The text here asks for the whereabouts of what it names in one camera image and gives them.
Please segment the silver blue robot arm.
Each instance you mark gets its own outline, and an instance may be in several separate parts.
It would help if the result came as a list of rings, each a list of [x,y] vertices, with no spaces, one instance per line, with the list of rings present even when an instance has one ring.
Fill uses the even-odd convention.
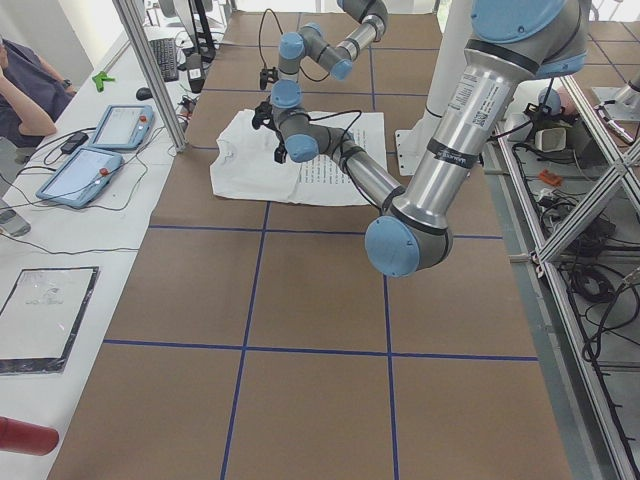
[[[344,80],[352,71],[361,51],[379,42],[388,26],[388,11],[383,1],[345,0],[339,7],[359,23],[339,44],[333,46],[319,25],[308,23],[296,32],[286,32],[280,38],[277,81],[297,82],[301,61],[308,57],[330,76]]]
[[[300,64],[310,58],[336,79],[388,26],[381,1],[345,1],[358,27],[339,45],[307,24],[280,40],[271,89],[274,128],[291,160],[330,157],[379,208],[366,230],[371,264],[405,277],[444,261],[453,236],[446,213],[519,84],[579,71],[586,58],[586,1],[476,1],[466,66],[408,186],[400,185],[343,129],[314,124],[302,107]]]

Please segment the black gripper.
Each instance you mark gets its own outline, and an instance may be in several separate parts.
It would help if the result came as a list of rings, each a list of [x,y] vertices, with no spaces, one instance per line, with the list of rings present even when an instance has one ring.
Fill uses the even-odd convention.
[[[278,139],[278,146],[274,151],[274,161],[276,163],[282,164],[283,156],[287,155],[287,149],[286,149],[284,137],[279,131],[276,131],[276,137]]]

